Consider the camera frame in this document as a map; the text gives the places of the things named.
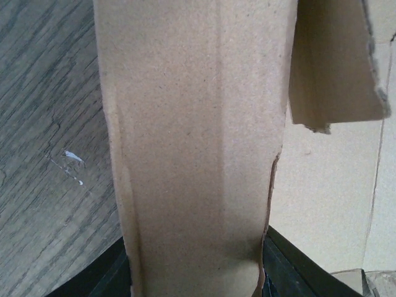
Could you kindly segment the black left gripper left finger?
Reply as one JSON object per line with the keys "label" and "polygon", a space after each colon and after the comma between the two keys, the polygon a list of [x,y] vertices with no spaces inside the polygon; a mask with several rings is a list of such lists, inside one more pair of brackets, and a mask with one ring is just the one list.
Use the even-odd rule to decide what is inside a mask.
{"label": "black left gripper left finger", "polygon": [[118,239],[103,254],[47,297],[131,296],[131,271],[124,241]]}

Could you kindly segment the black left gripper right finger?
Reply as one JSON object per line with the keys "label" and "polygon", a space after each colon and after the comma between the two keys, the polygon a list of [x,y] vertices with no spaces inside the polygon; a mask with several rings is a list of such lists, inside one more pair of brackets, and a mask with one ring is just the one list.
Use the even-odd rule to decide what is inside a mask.
{"label": "black left gripper right finger", "polygon": [[264,239],[264,296],[361,296],[318,266],[272,226]]}

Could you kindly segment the cardboard box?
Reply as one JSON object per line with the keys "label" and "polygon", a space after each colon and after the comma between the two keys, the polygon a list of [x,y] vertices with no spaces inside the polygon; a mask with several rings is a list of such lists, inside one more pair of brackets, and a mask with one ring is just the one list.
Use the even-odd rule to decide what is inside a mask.
{"label": "cardboard box", "polygon": [[95,1],[135,296],[260,296],[287,109],[388,118],[366,1]]}

